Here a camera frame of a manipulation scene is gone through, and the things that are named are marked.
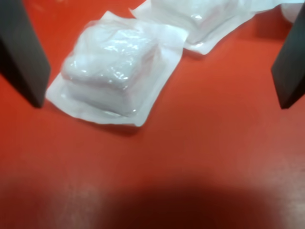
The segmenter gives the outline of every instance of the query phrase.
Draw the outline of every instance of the sealed package edge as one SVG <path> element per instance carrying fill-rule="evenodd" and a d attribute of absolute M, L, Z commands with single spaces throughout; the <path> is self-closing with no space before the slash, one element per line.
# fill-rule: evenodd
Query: sealed package edge
<path fill-rule="evenodd" d="M 80 35 L 47 99 L 75 118 L 142 126 L 187 36 L 181 28 L 106 12 Z"/>
<path fill-rule="evenodd" d="M 131 12 L 141 20 L 187 30 L 190 35 L 184 47 L 205 55 L 259 11 L 299 2 L 304 0 L 146 0 Z"/>

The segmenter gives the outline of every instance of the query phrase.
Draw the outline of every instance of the black plastic part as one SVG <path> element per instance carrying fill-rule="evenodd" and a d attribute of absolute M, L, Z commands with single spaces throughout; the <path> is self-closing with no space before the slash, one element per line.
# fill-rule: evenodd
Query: black plastic part
<path fill-rule="evenodd" d="M 305 4 L 271 71 L 281 108 L 291 107 L 305 93 Z"/>
<path fill-rule="evenodd" d="M 0 0 L 0 72 L 35 107 L 42 107 L 50 65 L 20 0 Z"/>

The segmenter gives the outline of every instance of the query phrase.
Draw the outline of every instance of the red surface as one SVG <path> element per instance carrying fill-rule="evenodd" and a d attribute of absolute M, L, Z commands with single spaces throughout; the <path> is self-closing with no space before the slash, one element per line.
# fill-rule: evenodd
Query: red surface
<path fill-rule="evenodd" d="M 24 0 L 50 82 L 90 20 L 141 0 Z M 185 52 L 145 126 L 31 107 L 0 77 L 1 229 L 304 229 L 305 98 L 277 101 L 277 8 Z"/>

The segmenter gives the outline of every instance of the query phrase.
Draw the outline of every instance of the orange-red tabletop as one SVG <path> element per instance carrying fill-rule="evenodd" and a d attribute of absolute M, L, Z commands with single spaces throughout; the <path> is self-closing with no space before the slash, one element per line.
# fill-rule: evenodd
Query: orange-red tabletop
<path fill-rule="evenodd" d="M 24 0 L 51 79 L 80 32 L 141 0 Z M 291 25 L 256 15 L 184 52 L 146 124 L 35 109 L 0 77 L 2 229 L 304 229 L 305 98 L 281 110 L 270 68 Z"/>

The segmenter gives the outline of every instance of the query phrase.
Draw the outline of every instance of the sterile gauze pack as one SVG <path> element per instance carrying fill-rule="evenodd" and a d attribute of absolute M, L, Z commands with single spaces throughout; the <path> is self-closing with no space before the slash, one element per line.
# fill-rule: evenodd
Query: sterile gauze pack
<path fill-rule="evenodd" d="M 151 0 L 152 11 L 167 24 L 190 31 L 189 44 L 200 43 L 224 21 L 249 10 L 251 0 Z"/>
<path fill-rule="evenodd" d="M 141 126 L 187 36 L 180 28 L 107 12 L 80 35 L 47 98 L 87 121 Z"/>
<path fill-rule="evenodd" d="M 187 30 L 185 48 L 209 53 L 226 35 L 258 12 L 281 3 L 304 0 L 146 0 L 132 14 L 141 20 L 170 24 Z"/>

